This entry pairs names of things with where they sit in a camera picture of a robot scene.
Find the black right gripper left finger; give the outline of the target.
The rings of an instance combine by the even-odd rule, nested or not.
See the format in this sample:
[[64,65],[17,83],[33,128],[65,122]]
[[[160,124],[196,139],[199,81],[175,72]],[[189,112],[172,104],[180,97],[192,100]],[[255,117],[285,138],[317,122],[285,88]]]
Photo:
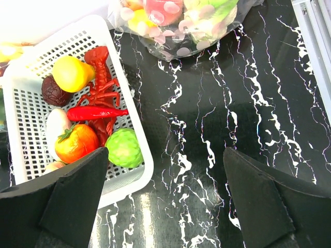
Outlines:
[[1,190],[1,247],[88,247],[108,150]]

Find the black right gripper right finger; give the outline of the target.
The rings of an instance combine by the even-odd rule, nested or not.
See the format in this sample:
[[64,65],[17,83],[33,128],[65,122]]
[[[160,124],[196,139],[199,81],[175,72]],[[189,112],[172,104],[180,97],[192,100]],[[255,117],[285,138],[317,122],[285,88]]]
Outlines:
[[330,247],[330,191],[233,149],[225,174],[246,247]]

